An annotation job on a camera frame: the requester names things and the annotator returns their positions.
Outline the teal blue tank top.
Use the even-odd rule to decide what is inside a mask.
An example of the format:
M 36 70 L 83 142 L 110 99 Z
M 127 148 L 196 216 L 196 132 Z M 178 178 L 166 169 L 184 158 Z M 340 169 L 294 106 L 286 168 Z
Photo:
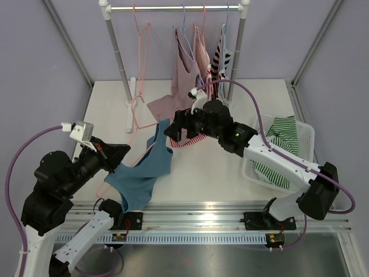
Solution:
M 119 192 L 124 213 L 145 208 L 152 198 L 155 182 L 171 172 L 173 150 L 167 147 L 164 134 L 169 125 L 169 119 L 156 125 L 155 135 L 146 142 L 148 151 L 135 166 L 120 164 L 105 177 L 104 182 Z

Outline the mauve pink tank top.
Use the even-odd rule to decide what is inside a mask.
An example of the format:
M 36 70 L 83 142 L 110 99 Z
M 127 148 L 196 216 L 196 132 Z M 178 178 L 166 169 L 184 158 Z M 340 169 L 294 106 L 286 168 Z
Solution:
M 167 118 L 173 119 L 175 111 L 190 108 L 193 100 L 189 98 L 188 93 L 191 89 L 200 86 L 201 83 L 199 80 L 200 70 L 198 64 L 196 61 L 192 61 L 191 57 L 187 54 L 186 56 L 192 65 L 192 69 L 185 69 L 183 64 L 185 59 L 182 58 L 179 52 L 179 43 L 176 40 L 176 36 L 182 45 L 185 46 L 185 40 L 182 38 L 182 34 L 176 29 L 176 64 L 172 76 L 171 93 L 147 104 L 149 111 L 156 121 L 162 121 Z

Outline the red striped tank top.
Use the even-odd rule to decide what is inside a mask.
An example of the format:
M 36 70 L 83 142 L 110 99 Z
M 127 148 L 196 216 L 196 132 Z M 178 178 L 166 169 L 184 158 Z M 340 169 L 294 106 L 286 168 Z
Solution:
M 195 55 L 195 61 L 198 64 L 200 70 L 199 80 L 201 81 L 200 86 L 206 83 L 209 83 L 212 80 L 211 72 L 210 72 L 210 58 L 209 54 L 206 50 L 206 44 L 203 36 L 204 30 L 193 25 L 193 39 L 191 47 L 193 49 Z

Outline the green striped tank top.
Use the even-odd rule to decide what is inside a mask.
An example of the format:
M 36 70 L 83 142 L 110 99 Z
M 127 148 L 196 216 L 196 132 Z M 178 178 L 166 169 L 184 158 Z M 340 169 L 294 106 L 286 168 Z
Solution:
M 293 155 L 298 155 L 298 134 L 294 115 L 288 117 L 275 117 L 271 126 L 269 128 L 263 127 L 263 131 L 265 132 L 266 139 L 270 143 Z M 279 188 L 290 189 L 291 183 L 285 177 L 261 163 L 255 161 L 253 161 L 253 163 L 254 170 L 260 181 L 267 182 Z

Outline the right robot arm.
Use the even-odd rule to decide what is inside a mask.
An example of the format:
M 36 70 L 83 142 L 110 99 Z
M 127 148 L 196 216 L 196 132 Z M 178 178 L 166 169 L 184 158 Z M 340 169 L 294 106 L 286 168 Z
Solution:
M 299 188 L 289 196 L 272 198 L 260 212 L 245 212 L 242 221 L 246 230 L 296 230 L 295 217 L 300 215 L 324 220 L 338 195 L 333 164 L 303 161 L 264 142 L 261 132 L 235 122 L 228 107 L 218 100 L 201 108 L 176 111 L 164 133 L 177 143 L 182 136 L 192 139 L 200 134 L 217 139 L 225 151 L 266 165 Z

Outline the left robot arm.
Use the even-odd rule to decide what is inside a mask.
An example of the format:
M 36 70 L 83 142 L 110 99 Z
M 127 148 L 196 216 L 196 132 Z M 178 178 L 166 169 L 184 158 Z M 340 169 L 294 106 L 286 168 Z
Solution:
M 54 241 L 73 207 L 73 195 L 100 170 L 113 173 L 130 151 L 127 144 L 106 144 L 92 138 L 96 150 L 82 148 L 76 162 L 63 151 L 45 155 L 35 170 L 37 182 L 26 198 L 21 222 L 25 227 L 26 262 L 18 276 L 70 276 L 95 241 L 125 222 L 122 206 L 111 199 L 102 202 L 93 218 L 60 250 Z

